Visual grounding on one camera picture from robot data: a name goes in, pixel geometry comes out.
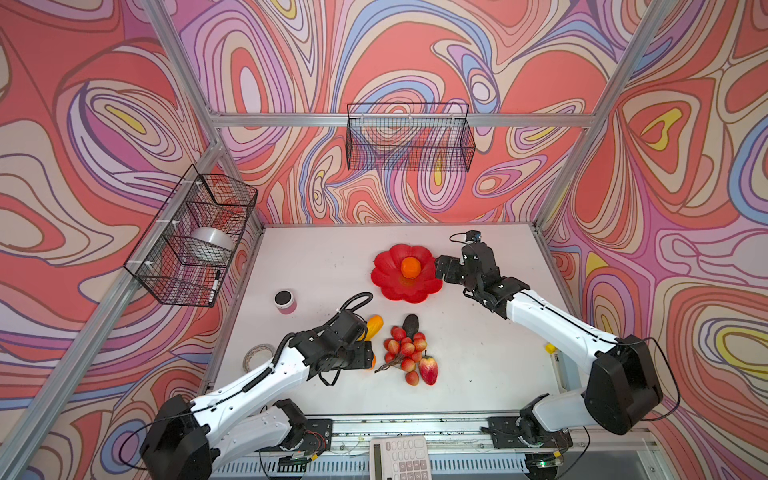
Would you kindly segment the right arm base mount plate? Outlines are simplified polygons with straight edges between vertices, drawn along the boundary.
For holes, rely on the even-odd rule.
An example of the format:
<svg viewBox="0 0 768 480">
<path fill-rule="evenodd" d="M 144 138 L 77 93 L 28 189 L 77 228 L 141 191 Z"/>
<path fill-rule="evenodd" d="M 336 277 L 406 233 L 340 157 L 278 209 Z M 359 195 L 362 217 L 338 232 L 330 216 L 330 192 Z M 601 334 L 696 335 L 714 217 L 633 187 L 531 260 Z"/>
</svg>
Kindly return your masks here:
<svg viewBox="0 0 768 480">
<path fill-rule="evenodd" d="M 533 417 L 495 416 L 487 418 L 480 432 L 488 435 L 495 449 L 551 448 L 567 451 L 573 446 L 566 430 L 549 432 L 540 427 Z"/>
</svg>

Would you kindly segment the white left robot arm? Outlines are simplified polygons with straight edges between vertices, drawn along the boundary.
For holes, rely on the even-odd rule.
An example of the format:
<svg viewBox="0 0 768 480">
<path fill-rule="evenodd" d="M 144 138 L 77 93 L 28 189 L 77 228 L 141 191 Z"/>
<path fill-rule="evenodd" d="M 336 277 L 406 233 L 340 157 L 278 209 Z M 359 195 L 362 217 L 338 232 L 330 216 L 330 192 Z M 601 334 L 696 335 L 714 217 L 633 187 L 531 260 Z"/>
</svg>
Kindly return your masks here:
<svg viewBox="0 0 768 480">
<path fill-rule="evenodd" d="M 367 324 L 342 310 L 325 324 L 287 334 L 274 356 L 230 384 L 160 408 L 139 449 L 153 479 L 207 479 L 213 471 L 266 448 L 309 451 L 306 416 L 287 395 L 328 372 L 367 370 Z"/>
</svg>

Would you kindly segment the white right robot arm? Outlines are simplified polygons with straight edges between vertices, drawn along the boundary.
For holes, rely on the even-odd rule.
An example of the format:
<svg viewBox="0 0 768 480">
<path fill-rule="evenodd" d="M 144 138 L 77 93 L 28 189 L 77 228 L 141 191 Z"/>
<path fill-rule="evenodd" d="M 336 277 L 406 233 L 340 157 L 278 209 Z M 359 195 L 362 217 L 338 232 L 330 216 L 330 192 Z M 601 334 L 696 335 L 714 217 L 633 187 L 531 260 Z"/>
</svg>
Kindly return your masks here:
<svg viewBox="0 0 768 480">
<path fill-rule="evenodd" d="M 522 443 L 540 446 L 556 433 L 591 425 L 624 435 L 662 402 L 646 340 L 599 330 L 502 275 L 478 232 L 469 232 L 459 257 L 441 255 L 435 264 L 438 279 L 462 286 L 465 297 L 547 340 L 588 376 L 584 388 L 543 394 L 520 411 L 513 430 Z"/>
</svg>

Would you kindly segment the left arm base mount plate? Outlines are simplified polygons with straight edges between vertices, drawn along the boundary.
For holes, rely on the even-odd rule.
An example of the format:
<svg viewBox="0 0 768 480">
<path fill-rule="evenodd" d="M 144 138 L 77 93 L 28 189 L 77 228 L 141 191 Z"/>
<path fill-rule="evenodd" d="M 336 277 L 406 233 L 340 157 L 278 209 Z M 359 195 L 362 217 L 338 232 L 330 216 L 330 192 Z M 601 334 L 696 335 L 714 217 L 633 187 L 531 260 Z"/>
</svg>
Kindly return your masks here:
<svg viewBox="0 0 768 480">
<path fill-rule="evenodd" d="M 305 471 L 311 462 L 330 450 L 332 433 L 331 418 L 310 418 L 302 426 L 293 427 L 281 444 L 259 451 L 259 455 L 266 454 L 268 459 L 277 461 L 274 467 L 266 467 L 266 472 Z"/>
</svg>

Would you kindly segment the large fake orange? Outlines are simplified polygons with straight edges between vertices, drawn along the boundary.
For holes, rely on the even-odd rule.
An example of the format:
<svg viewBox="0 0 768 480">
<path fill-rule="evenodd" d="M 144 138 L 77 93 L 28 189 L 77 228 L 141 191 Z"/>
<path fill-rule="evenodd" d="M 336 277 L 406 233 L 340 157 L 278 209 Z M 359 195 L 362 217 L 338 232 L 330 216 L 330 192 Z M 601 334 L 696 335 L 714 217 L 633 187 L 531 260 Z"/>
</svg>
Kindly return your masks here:
<svg viewBox="0 0 768 480">
<path fill-rule="evenodd" d="M 419 277 L 422 271 L 422 263 L 418 258 L 409 256 L 404 258 L 400 264 L 401 275 L 409 280 Z"/>
</svg>

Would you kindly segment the yellow fake mango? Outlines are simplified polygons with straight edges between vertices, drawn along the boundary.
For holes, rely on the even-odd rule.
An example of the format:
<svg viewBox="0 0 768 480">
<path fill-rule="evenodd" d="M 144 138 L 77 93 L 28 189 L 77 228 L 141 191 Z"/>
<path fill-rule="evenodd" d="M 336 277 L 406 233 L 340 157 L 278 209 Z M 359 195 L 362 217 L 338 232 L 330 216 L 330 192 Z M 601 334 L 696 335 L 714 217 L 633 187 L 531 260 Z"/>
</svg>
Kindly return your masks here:
<svg viewBox="0 0 768 480">
<path fill-rule="evenodd" d="M 384 321 L 380 315 L 371 316 L 367 321 L 367 331 L 364 340 L 371 341 L 380 332 L 383 325 Z"/>
</svg>

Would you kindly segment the dark fake avocado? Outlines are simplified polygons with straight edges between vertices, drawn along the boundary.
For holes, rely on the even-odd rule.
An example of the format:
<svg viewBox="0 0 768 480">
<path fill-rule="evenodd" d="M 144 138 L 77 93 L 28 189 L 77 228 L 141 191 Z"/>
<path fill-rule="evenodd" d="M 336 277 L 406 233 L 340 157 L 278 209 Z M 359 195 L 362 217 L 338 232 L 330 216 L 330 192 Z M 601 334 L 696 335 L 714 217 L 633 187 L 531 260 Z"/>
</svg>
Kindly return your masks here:
<svg viewBox="0 0 768 480">
<path fill-rule="evenodd" d="M 409 314 L 403 321 L 402 328 L 407 337 L 413 339 L 414 335 L 420 330 L 419 318 L 415 314 Z"/>
</svg>

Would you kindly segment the red fake strawberry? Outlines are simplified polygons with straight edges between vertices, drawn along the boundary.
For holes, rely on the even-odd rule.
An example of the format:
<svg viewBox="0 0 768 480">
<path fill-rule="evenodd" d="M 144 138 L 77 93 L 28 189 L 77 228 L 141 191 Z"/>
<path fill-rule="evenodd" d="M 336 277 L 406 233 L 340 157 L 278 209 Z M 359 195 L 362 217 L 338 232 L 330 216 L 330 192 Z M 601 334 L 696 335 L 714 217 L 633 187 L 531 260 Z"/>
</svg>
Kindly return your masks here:
<svg viewBox="0 0 768 480">
<path fill-rule="evenodd" d="M 419 362 L 421 379 L 429 386 L 436 384 L 439 374 L 438 363 L 432 356 L 425 356 Z"/>
</svg>

